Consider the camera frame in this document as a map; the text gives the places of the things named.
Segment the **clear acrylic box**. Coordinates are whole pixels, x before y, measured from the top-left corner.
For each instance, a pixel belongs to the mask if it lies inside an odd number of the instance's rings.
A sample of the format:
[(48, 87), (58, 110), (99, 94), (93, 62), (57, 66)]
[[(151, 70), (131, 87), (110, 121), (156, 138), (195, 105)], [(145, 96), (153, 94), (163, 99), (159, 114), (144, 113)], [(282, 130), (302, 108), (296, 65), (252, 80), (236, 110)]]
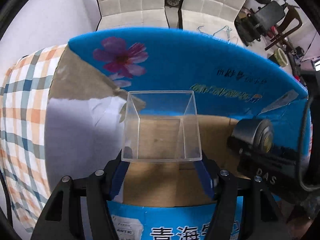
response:
[(129, 92), (121, 158), (131, 163), (201, 161), (194, 93), (190, 90)]

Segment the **silver round tin can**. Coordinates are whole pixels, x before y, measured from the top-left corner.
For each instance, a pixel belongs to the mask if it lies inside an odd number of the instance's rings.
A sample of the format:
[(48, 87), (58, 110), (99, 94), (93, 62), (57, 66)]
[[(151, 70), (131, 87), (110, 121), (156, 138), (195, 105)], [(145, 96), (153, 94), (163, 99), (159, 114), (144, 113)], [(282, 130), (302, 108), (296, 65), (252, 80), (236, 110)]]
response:
[(270, 152), (273, 146), (273, 125), (268, 119), (242, 119), (227, 139), (227, 146), (239, 154), (244, 151)]

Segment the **green round bucket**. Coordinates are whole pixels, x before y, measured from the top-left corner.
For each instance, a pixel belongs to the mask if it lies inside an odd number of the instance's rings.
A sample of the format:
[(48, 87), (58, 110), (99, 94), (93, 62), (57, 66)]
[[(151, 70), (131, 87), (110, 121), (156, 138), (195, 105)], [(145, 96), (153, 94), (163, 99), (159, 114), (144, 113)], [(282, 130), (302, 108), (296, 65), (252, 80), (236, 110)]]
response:
[(289, 58), (281, 48), (277, 48), (268, 59), (283, 68), (289, 64)]

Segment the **plaid checkered cloth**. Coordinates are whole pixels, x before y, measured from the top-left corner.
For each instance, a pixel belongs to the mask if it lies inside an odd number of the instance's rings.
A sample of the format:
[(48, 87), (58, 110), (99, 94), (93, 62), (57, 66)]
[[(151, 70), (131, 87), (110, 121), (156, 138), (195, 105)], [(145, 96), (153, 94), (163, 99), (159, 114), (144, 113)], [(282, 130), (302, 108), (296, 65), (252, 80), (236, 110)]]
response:
[(50, 85), (65, 48), (52, 46), (19, 59), (1, 85), (1, 171), (26, 232), (33, 232), (50, 196), (44, 127)]

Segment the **blue cardboard milk carton box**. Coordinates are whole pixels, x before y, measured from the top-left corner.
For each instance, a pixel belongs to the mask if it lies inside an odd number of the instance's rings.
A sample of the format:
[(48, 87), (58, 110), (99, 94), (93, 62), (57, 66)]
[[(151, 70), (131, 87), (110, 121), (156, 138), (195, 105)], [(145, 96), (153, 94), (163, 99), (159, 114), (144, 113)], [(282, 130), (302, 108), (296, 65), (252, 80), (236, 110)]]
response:
[[(44, 130), (52, 192), (62, 177), (86, 178), (121, 155), (128, 93), (155, 90), (194, 93), (202, 154), (238, 178), (253, 179), (227, 146), (242, 119), (270, 120), (273, 146), (301, 145), (310, 158), (312, 99), (275, 63), (188, 31), (112, 29), (69, 40), (53, 76)], [(194, 162), (128, 162), (107, 203), (118, 239), (205, 239), (216, 202)], [(85, 239), (93, 239), (86, 198), (80, 202)], [(238, 239), (242, 204), (238, 197), (230, 239)]]

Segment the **black weight bench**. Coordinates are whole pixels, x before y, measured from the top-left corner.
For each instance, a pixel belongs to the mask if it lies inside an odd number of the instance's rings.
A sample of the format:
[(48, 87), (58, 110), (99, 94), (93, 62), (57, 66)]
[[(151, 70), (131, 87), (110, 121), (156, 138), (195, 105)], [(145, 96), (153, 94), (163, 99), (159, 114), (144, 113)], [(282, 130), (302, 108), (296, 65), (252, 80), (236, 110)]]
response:
[(235, 27), (243, 44), (247, 47), (251, 42), (260, 41), (267, 31), (285, 17), (284, 9), (276, 1), (272, 1), (257, 12), (250, 11), (243, 18), (235, 20)]

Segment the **brown wooden chair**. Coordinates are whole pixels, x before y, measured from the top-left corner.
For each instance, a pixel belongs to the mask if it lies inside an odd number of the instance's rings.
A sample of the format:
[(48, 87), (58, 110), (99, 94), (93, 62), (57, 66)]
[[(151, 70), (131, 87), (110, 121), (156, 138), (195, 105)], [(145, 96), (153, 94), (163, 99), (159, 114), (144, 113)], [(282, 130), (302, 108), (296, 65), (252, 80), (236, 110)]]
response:
[[(298, 11), (296, 10), (297, 7), (294, 5), (289, 5), (287, 3), (285, 5), (288, 9), (288, 12), (285, 15), (282, 23), (277, 27), (278, 34), (274, 38), (271, 39), (271, 44), (269, 44), (267, 47), (265, 47), (265, 50), (269, 50), (270, 48), (272, 48), (274, 45), (278, 44), (279, 42), (283, 42), (286, 37), (288, 37), (289, 35), (291, 35), (295, 31), (297, 31), (303, 25), (303, 21), (299, 15)], [(295, 27), (291, 28), (289, 31), (285, 32), (287, 27), (294, 20), (297, 20), (298, 24)]]

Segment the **right white padded chair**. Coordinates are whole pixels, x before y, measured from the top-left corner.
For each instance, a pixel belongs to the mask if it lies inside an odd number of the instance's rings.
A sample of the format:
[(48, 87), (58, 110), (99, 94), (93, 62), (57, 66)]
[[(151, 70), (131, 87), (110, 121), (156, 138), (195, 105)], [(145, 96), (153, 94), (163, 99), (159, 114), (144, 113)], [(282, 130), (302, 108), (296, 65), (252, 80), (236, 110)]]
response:
[[(233, 29), (233, 35), (239, 37), (235, 20), (246, 0), (181, 0), (178, 9), (178, 27), (183, 30), (202, 31), (212, 34), (225, 25)], [(238, 46), (243, 46), (239, 37)]]

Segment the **white padded chair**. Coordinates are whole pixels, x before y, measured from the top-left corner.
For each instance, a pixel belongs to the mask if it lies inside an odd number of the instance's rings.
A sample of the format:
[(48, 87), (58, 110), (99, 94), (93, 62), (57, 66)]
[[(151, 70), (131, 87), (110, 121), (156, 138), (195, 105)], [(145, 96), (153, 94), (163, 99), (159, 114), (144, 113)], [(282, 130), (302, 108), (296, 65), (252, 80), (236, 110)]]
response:
[[(233, 35), (239, 37), (235, 20), (246, 0), (181, 0), (178, 9), (178, 27), (183, 30), (202, 31), (212, 34), (225, 25), (233, 29)], [(239, 37), (238, 46), (243, 46)]]
[(165, 0), (97, 0), (98, 30), (126, 27), (169, 28)]

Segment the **left white padded chair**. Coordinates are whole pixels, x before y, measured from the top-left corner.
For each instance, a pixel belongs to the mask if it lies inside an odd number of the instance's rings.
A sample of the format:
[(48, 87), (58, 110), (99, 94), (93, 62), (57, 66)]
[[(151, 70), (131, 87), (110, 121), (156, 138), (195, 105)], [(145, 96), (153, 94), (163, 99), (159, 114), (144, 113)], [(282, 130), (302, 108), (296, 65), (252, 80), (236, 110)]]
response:
[(169, 28), (165, 0), (97, 0), (98, 30), (126, 27)]

